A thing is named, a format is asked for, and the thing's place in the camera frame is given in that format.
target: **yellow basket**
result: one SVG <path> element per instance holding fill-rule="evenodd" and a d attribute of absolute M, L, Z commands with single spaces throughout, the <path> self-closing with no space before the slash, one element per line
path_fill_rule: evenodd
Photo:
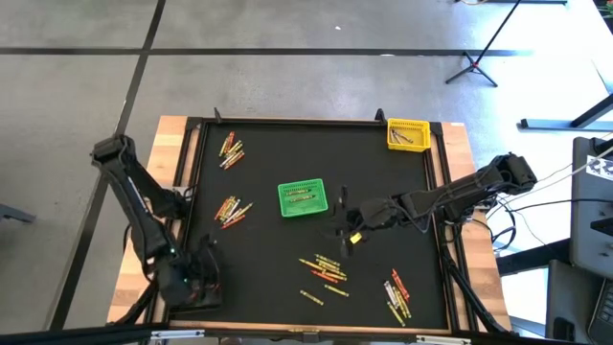
<path fill-rule="evenodd" d="M 403 138 L 399 141 L 392 136 L 392 129 L 413 141 Z M 387 148 L 389 150 L 410 150 L 423 152 L 430 149 L 430 123 L 427 121 L 389 119 L 387 122 Z"/>

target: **black table surface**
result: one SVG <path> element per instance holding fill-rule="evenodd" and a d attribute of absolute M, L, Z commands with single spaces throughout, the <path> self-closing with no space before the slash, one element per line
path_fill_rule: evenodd
<path fill-rule="evenodd" d="M 233 130 L 245 156 L 231 169 L 219 167 L 219 149 Z M 432 229 L 379 230 L 341 261 L 330 231 L 329 212 L 341 185 L 349 204 L 401 192 L 427 189 L 425 153 L 389 150 L 382 126 L 235 124 L 208 125 L 197 198 L 187 246 L 212 233 L 220 251 L 223 307 L 172 313 L 175 320 L 258 324 L 400 327 L 386 304 L 383 282 L 393 283 L 394 268 L 411 294 L 413 317 L 407 328 L 447 329 L 436 239 Z M 277 186 L 322 178 L 329 211 L 283 218 Z M 246 218 L 220 230 L 214 216 L 228 196 L 254 202 Z M 350 297 L 324 288 L 299 258 L 314 262 L 318 253 L 342 264 L 348 281 L 337 287 Z M 324 301 L 319 306 L 303 289 Z"/>

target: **pile of crayons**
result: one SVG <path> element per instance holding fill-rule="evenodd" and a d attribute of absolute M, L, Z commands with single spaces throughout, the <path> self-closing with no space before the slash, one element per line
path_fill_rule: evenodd
<path fill-rule="evenodd" d="M 215 220 L 221 221 L 221 228 L 227 229 L 245 218 L 245 212 L 253 206 L 253 202 L 239 208 L 240 199 L 235 196 L 228 197 L 215 214 Z"/>
<path fill-rule="evenodd" d="M 347 281 L 347 275 L 341 271 L 341 264 L 339 264 L 338 262 L 332 259 L 328 259 L 325 256 L 315 254 L 315 263 L 312 263 L 305 259 L 298 259 L 298 261 L 300 261 L 301 263 L 311 268 L 314 268 L 314 269 L 311 269 L 310 271 L 311 273 L 313 273 L 315 276 L 322 278 L 330 283 L 338 284 L 339 281 Z M 341 296 L 349 297 L 349 294 L 340 288 L 333 287 L 328 284 L 324 284 L 324 288 L 336 294 L 339 294 Z M 321 299 L 313 296 L 312 294 L 304 290 L 300 290 L 300 294 L 302 294 L 303 296 L 317 303 L 320 306 L 324 305 L 324 302 Z"/>
<path fill-rule="evenodd" d="M 404 316 L 405 319 L 411 318 L 411 312 L 409 311 L 408 303 L 409 303 L 409 292 L 404 287 L 404 284 L 400 280 L 398 273 L 395 269 L 392 268 L 392 278 L 394 278 L 395 286 L 392 286 L 390 282 L 385 281 L 383 286 L 387 291 L 387 295 L 390 298 L 387 302 L 387 306 L 390 308 L 400 325 L 405 327 L 404 320 L 400 317 L 400 313 Z"/>
<path fill-rule="evenodd" d="M 219 157 L 223 157 L 223 162 L 219 164 L 219 167 L 223 168 L 223 170 L 228 170 L 244 155 L 245 152 L 242 150 L 242 142 L 240 140 L 234 142 L 234 131 L 231 131 L 226 137 L 226 140 L 223 141 L 223 145 L 219 151 Z"/>

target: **tripod stand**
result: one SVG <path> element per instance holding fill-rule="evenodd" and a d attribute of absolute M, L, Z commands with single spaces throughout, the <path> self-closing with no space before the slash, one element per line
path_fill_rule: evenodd
<path fill-rule="evenodd" d="M 515 9 L 517 9 L 517 6 L 519 6 L 519 3 L 521 2 L 521 0 L 517 0 L 515 2 L 515 5 L 513 5 L 513 8 L 511 9 L 511 11 L 509 12 L 509 14 L 507 14 L 507 17 L 505 18 L 505 20 L 503 20 L 502 24 L 500 25 L 500 28 L 498 28 L 498 30 L 496 30 L 496 33 L 494 34 L 494 36 L 489 40 L 488 45 L 486 46 L 486 49 L 483 50 L 483 52 L 481 52 L 481 54 L 479 55 L 479 57 L 477 57 L 477 59 L 473 59 L 472 56 L 467 53 L 467 52 L 463 52 L 462 55 L 465 56 L 466 58 L 468 58 L 468 61 L 470 62 L 470 66 L 468 66 L 467 68 L 465 68 L 464 70 L 460 71 L 458 74 L 456 74 L 455 76 L 449 78 L 448 80 L 446 80 L 444 83 L 450 83 L 454 80 L 456 80 L 457 78 L 463 76 L 466 73 L 479 73 L 482 76 L 486 77 L 486 79 L 491 82 L 492 85 L 494 85 L 494 87 L 498 87 L 498 84 L 496 83 L 496 81 L 494 81 L 492 78 L 490 78 L 488 76 L 488 74 L 486 72 L 484 72 L 481 67 L 479 67 L 479 62 L 481 62 L 481 59 L 483 58 L 483 56 L 486 54 L 486 52 L 489 49 L 489 46 L 491 45 L 491 43 L 493 43 L 494 39 L 496 39 L 496 37 L 498 36 L 498 34 L 500 34 L 500 32 L 502 31 L 502 28 L 505 26 L 505 24 L 507 24 L 507 21 L 509 20 L 509 18 L 511 18 L 511 15 L 513 14 L 513 12 L 515 12 Z"/>

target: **wooden table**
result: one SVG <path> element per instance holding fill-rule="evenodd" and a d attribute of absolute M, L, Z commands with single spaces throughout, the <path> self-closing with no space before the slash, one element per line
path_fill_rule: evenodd
<path fill-rule="evenodd" d="M 186 116 L 162 116 L 158 124 L 148 160 L 147 170 L 162 186 L 167 188 L 172 186 L 174 180 L 187 120 L 188 118 Z M 180 186 L 186 186 L 188 184 L 196 138 L 197 131 L 194 131 L 192 138 L 189 139 L 190 145 L 186 159 L 186 168 Z M 451 179 L 455 180 L 474 173 L 475 168 L 472 161 L 472 153 L 470 151 L 464 124 L 443 123 L 443 138 Z M 436 140 L 433 139 L 432 155 L 434 157 L 436 179 L 437 184 L 442 185 L 443 173 L 441 162 L 438 158 L 438 152 Z M 485 217 L 481 214 L 475 214 L 475 218 L 485 221 Z M 511 322 L 505 307 L 500 276 L 493 255 L 488 230 L 477 223 L 468 223 L 464 226 L 462 231 L 462 239 L 464 241 L 468 274 L 473 289 L 496 320 L 503 327 L 510 330 Z M 450 245 L 449 248 L 452 255 L 455 256 L 453 246 Z M 141 264 L 130 244 L 127 246 L 124 253 L 124 259 L 119 271 L 119 277 L 115 286 L 115 293 L 107 320 L 110 322 L 122 317 L 138 299 L 147 285 L 148 282 L 143 277 Z M 454 288 L 460 327 L 463 330 L 468 330 L 464 298 L 462 292 L 455 283 Z M 154 313 L 154 321 L 161 321 L 161 315 L 161 309 L 157 309 Z M 197 325 L 186 325 L 185 322 L 183 322 L 175 326 L 206 328 L 206 324 L 206 322 L 201 322 Z M 297 326 L 299 327 L 299 325 L 278 326 L 290 327 L 293 330 L 295 330 Z M 407 329 L 407 331 L 415 332 L 416 330 Z"/>

